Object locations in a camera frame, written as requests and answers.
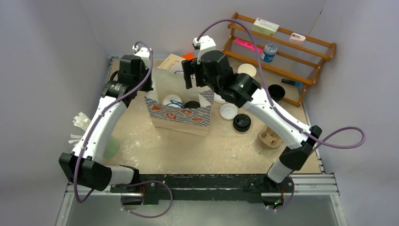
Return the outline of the checkered paper bakery bag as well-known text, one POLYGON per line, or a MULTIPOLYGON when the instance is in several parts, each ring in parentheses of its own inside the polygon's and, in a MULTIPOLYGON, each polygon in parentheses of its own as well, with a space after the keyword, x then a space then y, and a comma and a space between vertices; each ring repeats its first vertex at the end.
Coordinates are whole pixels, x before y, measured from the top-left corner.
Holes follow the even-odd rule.
POLYGON ((186 89, 182 73, 155 68, 152 91, 144 100, 155 127, 207 136, 214 92, 208 87, 186 89))

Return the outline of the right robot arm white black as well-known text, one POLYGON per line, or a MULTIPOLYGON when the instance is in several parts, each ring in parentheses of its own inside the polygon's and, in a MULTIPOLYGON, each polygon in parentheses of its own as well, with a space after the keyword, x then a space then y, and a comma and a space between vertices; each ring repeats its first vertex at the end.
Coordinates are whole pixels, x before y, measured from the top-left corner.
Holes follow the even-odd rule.
POLYGON ((227 56, 219 50, 207 52, 199 59, 182 61, 182 69, 187 89, 192 88, 194 75, 196 86, 207 86, 226 102, 251 113, 284 141, 286 148, 264 179, 267 190, 277 191, 291 172, 302 168, 315 145, 309 135, 319 137, 321 128, 303 124, 269 99, 267 90, 253 76, 234 72, 227 56))

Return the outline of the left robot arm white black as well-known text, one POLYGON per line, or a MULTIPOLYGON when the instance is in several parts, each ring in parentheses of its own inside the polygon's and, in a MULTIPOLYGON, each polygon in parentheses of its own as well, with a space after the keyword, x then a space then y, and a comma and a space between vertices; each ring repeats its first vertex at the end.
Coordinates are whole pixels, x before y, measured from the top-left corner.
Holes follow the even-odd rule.
POLYGON ((88 129, 70 153, 62 153, 59 164, 71 183, 102 191, 122 184, 128 192, 140 188, 138 171, 133 167, 109 167, 102 164, 106 146, 120 117, 138 91, 152 90, 153 60, 150 56, 124 55, 119 70, 105 83, 97 111, 88 129))

